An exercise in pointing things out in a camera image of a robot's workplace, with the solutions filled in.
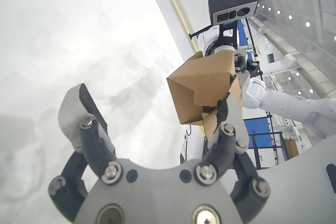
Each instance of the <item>brown cardboard box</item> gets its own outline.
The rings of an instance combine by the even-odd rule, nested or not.
[[[231,51],[207,57],[199,51],[174,71],[167,82],[180,123],[204,125],[207,135],[217,126],[216,116],[211,112],[227,92],[235,95],[241,108],[239,81]]]
[[[286,145],[286,148],[287,148],[287,151],[288,151],[288,154],[289,154],[289,158],[294,158],[294,157],[298,156],[299,155],[299,151],[297,149],[297,145],[296,145],[295,139],[293,139],[293,138],[289,138],[289,139],[284,138],[284,140],[285,140],[285,145]]]

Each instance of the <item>cable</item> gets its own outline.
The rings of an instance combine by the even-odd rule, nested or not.
[[[188,136],[191,135],[191,125],[189,125],[189,126],[190,126],[190,134],[188,134],[188,130],[186,130],[186,133],[187,133]]]
[[[189,125],[189,126],[190,126],[190,134],[188,134],[188,130],[186,129],[186,133],[187,133],[188,136],[191,135],[191,125]],[[188,147],[188,141],[186,141],[186,161],[187,161],[187,147]]]

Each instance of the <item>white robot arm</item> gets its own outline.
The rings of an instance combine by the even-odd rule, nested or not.
[[[243,107],[261,108],[276,115],[299,121],[325,139],[336,134],[336,99],[304,99],[269,90],[258,78],[251,78],[243,94]]]

